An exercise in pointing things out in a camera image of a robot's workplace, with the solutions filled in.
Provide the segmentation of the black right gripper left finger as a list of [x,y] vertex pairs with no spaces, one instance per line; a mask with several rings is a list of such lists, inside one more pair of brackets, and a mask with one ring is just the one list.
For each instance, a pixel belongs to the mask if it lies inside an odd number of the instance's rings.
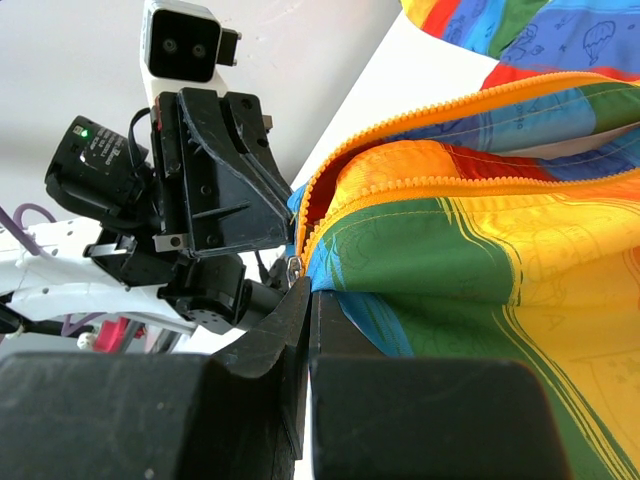
[[19,353],[1,364],[5,479],[290,479],[302,456],[310,282],[201,354]]

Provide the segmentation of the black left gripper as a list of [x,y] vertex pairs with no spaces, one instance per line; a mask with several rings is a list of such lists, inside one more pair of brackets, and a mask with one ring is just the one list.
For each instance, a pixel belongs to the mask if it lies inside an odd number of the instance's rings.
[[185,250],[189,239],[190,254],[206,258],[293,240],[291,189],[260,101],[246,93],[160,94],[125,135],[78,115],[44,182],[64,209],[156,250]]

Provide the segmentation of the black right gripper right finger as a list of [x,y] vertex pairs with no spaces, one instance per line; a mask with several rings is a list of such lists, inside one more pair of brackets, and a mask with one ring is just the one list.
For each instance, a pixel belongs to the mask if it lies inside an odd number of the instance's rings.
[[507,360],[391,358],[312,297],[311,433],[319,479],[567,479],[543,388]]

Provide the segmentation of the silver zipper slider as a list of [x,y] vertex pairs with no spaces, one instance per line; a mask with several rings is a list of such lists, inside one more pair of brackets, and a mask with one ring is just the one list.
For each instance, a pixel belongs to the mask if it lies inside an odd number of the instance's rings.
[[304,276],[304,268],[302,259],[293,255],[287,259],[286,263],[286,280],[289,288]]

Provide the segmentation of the rainbow striped hooded jacket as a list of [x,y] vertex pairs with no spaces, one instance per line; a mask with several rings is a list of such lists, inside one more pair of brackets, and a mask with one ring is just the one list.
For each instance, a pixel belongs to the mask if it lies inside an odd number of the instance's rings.
[[639,5],[403,10],[495,67],[352,136],[293,193],[300,271],[388,355],[524,363],[573,475],[635,479]]

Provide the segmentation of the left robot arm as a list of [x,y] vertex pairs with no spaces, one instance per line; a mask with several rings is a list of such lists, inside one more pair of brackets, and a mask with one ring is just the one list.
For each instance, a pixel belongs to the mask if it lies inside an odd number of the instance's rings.
[[84,116],[71,122],[45,174],[70,220],[2,216],[3,334],[77,338],[115,317],[223,334],[250,329],[288,291],[284,260],[257,279],[243,261],[293,239],[259,99],[184,88],[140,117],[148,147]]

